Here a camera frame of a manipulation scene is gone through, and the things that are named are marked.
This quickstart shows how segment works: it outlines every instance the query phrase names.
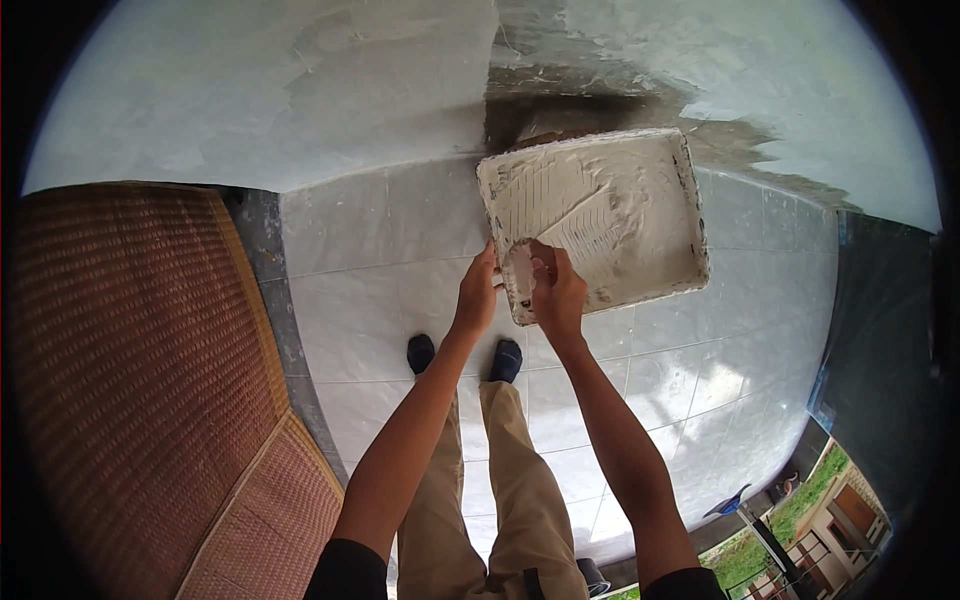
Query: navy sock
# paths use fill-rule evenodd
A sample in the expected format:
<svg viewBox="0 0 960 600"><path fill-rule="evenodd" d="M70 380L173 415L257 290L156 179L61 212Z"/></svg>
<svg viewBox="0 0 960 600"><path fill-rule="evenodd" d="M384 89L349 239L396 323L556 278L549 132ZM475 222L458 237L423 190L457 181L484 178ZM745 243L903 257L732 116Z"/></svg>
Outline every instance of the navy sock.
<svg viewBox="0 0 960 600"><path fill-rule="evenodd" d="M488 381L506 381L513 383L523 364L520 346L513 340L500 340L493 354L493 366Z"/></svg>
<svg viewBox="0 0 960 600"><path fill-rule="evenodd" d="M419 375L426 371L430 366L430 361L435 355L433 341L425 333L415 335L407 342L407 364L413 370L414 375Z"/></svg>

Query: forearm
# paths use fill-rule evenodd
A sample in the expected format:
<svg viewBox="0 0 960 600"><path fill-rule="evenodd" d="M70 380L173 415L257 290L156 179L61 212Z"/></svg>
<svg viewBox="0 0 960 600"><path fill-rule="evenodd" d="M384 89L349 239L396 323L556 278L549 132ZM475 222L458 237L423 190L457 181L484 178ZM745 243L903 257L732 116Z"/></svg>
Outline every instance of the forearm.
<svg viewBox="0 0 960 600"><path fill-rule="evenodd" d="M384 561L444 428L476 335L451 329L430 366L357 465L334 538L355 540Z"/></svg>
<svg viewBox="0 0 960 600"><path fill-rule="evenodd" d="M557 344L600 469L627 517L674 504L670 476L650 436L589 352L583 338Z"/></svg>

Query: brown woven mat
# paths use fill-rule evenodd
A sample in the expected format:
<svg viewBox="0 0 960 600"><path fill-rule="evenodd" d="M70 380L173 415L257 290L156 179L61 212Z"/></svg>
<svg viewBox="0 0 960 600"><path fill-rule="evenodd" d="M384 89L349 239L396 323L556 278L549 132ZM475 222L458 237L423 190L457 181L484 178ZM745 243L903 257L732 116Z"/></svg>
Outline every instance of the brown woven mat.
<svg viewBox="0 0 960 600"><path fill-rule="evenodd" d="M39 476L110 597L172 597L289 409L250 265L212 191L23 202L5 318Z"/></svg>
<svg viewBox="0 0 960 600"><path fill-rule="evenodd" d="M340 515L343 492L290 411L244 477L178 599L299 600Z"/></svg>

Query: person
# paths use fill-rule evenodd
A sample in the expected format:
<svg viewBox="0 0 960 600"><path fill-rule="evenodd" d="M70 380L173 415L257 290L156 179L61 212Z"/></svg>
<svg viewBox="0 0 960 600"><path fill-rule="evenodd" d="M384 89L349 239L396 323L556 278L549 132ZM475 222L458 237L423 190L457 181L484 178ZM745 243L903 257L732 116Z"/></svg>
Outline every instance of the person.
<svg viewBox="0 0 960 600"><path fill-rule="evenodd" d="M533 310L566 369L597 461L633 526L644 600L725 598L701 568L660 452L590 354L581 332L587 285L567 253L554 265L534 258ZM519 346L501 340L480 385L490 442L498 534L490 570L473 550L461 514L464 463L457 381L490 326L498 272L492 241L460 283L453 324L434 353L426 336L410 340L417 381L357 465L332 537L304 599L386 597L387 562L397 535L398 600L560 600L588 597L574 560L560 489L533 448L512 385Z"/></svg>

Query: paint tray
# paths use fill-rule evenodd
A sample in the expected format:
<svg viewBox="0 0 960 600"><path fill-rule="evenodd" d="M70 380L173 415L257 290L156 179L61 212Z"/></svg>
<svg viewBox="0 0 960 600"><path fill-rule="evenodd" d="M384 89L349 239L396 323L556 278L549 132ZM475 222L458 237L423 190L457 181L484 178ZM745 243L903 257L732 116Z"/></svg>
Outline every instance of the paint tray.
<svg viewBox="0 0 960 600"><path fill-rule="evenodd" d="M537 322L533 239L567 250L588 285L585 315L707 286L700 197L678 129L599 133L489 156L477 180L519 325Z"/></svg>

